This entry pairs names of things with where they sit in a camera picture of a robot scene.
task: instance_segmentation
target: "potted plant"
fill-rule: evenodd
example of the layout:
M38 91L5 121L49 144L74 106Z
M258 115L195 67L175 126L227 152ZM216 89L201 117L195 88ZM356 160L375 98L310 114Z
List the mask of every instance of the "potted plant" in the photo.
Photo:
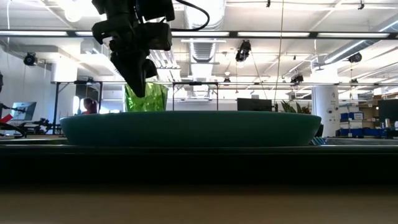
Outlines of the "potted plant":
M310 103L308 103L307 106L301 107L301 106L299 105L299 103L296 102L296 109L297 109L297 110L295 110L295 109L293 108L293 106L291 106L291 105L289 104L289 102L285 102L284 100L282 100L282 107L283 107L283 109L284 109L284 111L285 111L286 113L311 114L311 111L310 111ZM315 137L322 137L322 134L323 134L323 124L321 124L321 125L319 126L319 129L318 129L318 131L317 131Z

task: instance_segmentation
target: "ceiling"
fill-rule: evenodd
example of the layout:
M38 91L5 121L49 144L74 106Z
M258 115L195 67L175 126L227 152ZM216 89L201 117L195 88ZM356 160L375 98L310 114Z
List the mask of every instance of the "ceiling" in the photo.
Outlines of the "ceiling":
M90 5L90 0L81 1L86 1L87 5ZM8 0L0 0L0 29L8 28L8 2ZM279 31L282 28L282 30L307 32L368 32L374 31L380 24L391 18L396 17L398 21L398 1L366 0L363 10L358 10L359 2L360 0L272 0L271 6L266 7L266 1L227 0L221 30ZM95 22L101 21L100 16L91 7L85 9L85 15L78 22L69 22L65 18L63 9L57 7L57 3L56 0L13 0L9 3L8 10L10 29L91 30ZM175 3L175 8L182 7ZM175 11L175 15L176 19L170 25L173 28L184 28L184 12ZM80 74L91 74L102 80L117 78L112 69L104 63L81 54L82 41L83 39L78 38L13 37L10 39L10 43L17 46L56 45L92 68L92 70L80 68ZM234 55L241 41L241 39L226 39L225 43L217 44L215 64L211 73L212 80L224 79L225 72L230 72L230 76L239 82L258 82L259 79L264 82L277 80L281 82L282 78L289 80L291 73L288 72L304 60L313 58L314 55L328 54L349 42L349 40L251 39L252 54L245 61L243 68L237 68ZM7 44L7 40L0 39L0 44ZM172 49L174 58L181 68L180 76L182 78L189 76L192 72L189 44L182 43L181 39L173 39ZM398 68L395 69L392 65L398 62L397 50L398 40L378 42L361 51L363 55L361 62L353 65L348 62L336 63L339 79L348 82L351 77L373 72L375 74L364 79L363 82L378 82L398 75ZM23 52L15 51L15 54L23 55ZM388 72L377 72L388 65L392 67ZM308 67L303 68L300 73L307 80L310 79L311 70Z

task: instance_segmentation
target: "large shallow bowl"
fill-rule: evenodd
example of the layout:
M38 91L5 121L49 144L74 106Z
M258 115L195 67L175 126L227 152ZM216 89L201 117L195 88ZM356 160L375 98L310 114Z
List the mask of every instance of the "large shallow bowl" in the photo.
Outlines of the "large shallow bowl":
M307 145L321 118L260 111L88 114L61 119L81 146L256 147Z

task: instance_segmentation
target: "air duct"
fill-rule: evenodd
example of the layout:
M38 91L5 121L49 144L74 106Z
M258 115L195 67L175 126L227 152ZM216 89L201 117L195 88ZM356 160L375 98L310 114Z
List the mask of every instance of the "air duct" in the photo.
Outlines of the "air duct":
M204 9L210 15L210 22L203 30L219 30L223 25L223 19L225 14L226 0L189 0L192 4ZM197 28L206 22L206 16L204 13L192 7L185 6L185 20L190 29ZM214 54L216 52L216 43L190 43L190 55L191 62L199 62L199 64L192 64L191 71L192 77L195 81L208 81L211 77L211 71L213 69L212 64L201 64L208 63L214 60ZM202 87L193 87L193 91L200 90L203 92Z
M381 25L373 29L374 32L397 32L398 30L398 15L390 18L388 21L383 22ZM380 40L354 40L350 43L340 47L338 50L328 54L323 59L325 64L335 63L344 58L369 47L379 42Z

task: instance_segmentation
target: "white ceiling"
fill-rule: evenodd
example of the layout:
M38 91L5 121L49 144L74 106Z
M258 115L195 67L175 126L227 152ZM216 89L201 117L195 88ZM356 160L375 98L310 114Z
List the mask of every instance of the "white ceiling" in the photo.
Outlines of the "white ceiling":
M0 29L7 29L7 3L0 0ZM56 6L54 1L44 1L48 6ZM357 10L359 0L286 0L284 1L283 30L302 31L369 31L393 16L398 20L398 1L396 0L365 0L365 8ZM9 22L11 29L77 29L90 30L95 22L101 19L95 12L87 12L78 22L68 22L63 10L59 7L44 8L40 0L13 0L9 5ZM173 28L184 27L183 11L176 11L176 20L171 22ZM223 30L280 30L282 22L282 0L272 0L271 7L266 8L266 1L256 0L227 0ZM18 45L56 45L79 58L82 63L92 66L98 75L114 78L112 72L102 63L86 60L80 55L82 39L68 38L11 38L12 43ZM348 43L348 40L318 40L317 54L327 54ZM276 76L286 74L302 60L315 54L314 40L280 40L252 39L253 54L246 60L244 68L236 68L234 54L240 45L240 39L228 39L224 44L218 44L216 62L212 74L224 77L224 72L231 72L241 78L241 82L251 82L258 76L269 75L269 82L276 81ZM398 40L379 42L361 53L363 61L354 65L352 77L367 72L377 71L381 67L398 62ZM180 39L173 40L175 59L181 67L181 76L190 73L188 45ZM278 69L277 58L281 55ZM339 76L351 77L350 64L338 63ZM305 76L310 70L302 71ZM392 77L397 70L380 73L376 78Z

